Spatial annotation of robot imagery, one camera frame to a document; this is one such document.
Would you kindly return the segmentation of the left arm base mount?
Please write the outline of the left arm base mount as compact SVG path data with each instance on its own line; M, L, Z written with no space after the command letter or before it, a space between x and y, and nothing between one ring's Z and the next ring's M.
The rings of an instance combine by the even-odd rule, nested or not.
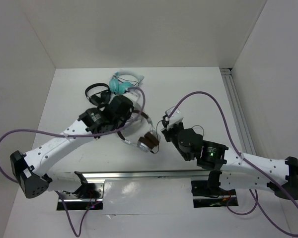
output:
M56 190L69 211L103 209L104 179L88 179L85 184L80 181L65 181L57 185Z

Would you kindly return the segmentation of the brown leather headphones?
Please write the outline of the brown leather headphones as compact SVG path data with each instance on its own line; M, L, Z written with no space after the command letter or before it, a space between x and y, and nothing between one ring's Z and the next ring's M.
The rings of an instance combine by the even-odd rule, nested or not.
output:
M160 136L157 129L153 126L153 122L148 114L141 112L141 117L146 120L150 129L143 135L140 136L136 142L131 142L125 138L121 131L117 132L117 135L122 140L122 142L137 147L144 152L151 152L153 154L158 152L160 144Z

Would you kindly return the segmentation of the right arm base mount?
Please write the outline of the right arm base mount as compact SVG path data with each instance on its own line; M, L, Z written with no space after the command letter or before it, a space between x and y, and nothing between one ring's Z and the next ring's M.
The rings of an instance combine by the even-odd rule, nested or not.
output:
M194 208L213 208L226 207L229 201L229 206L238 206L236 191L223 189L211 191L207 187L206 180L192 180L191 192L193 195Z

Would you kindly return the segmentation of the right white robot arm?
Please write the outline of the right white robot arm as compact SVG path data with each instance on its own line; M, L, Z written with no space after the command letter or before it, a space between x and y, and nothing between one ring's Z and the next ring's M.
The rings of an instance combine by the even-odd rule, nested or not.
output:
M268 159L251 154L238 155L232 148L203 139L183 123L163 120L162 134L185 161L196 161L209 171L207 189L211 194L232 189L260 189L282 199L298 200L298 160Z

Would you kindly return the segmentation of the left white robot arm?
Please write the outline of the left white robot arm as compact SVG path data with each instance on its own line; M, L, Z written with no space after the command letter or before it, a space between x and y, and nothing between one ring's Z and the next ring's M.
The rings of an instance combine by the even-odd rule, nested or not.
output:
M35 198L45 192L53 181L47 172L54 164L101 134L124 126L133 109L130 99L115 96L103 110L87 109L71 126L42 146L26 153L13 152L10 155L12 173L25 197Z

